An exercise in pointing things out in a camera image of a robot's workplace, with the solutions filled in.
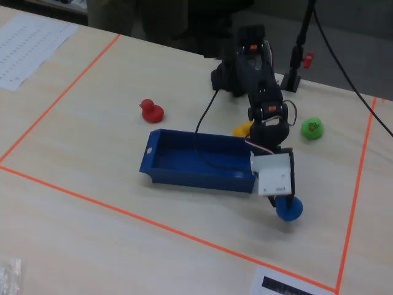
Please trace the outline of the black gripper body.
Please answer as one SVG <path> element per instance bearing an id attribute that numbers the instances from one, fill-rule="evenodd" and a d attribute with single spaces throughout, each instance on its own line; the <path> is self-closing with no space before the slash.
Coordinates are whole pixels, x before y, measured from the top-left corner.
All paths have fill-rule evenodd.
<path id="1" fill-rule="evenodd" d="M 268 149 L 269 152 L 259 147 L 251 146 L 254 154 L 279 154 L 281 143 L 288 137 L 290 125 L 283 119 L 279 119 L 276 125 L 254 122 L 250 128 L 250 142 Z"/>

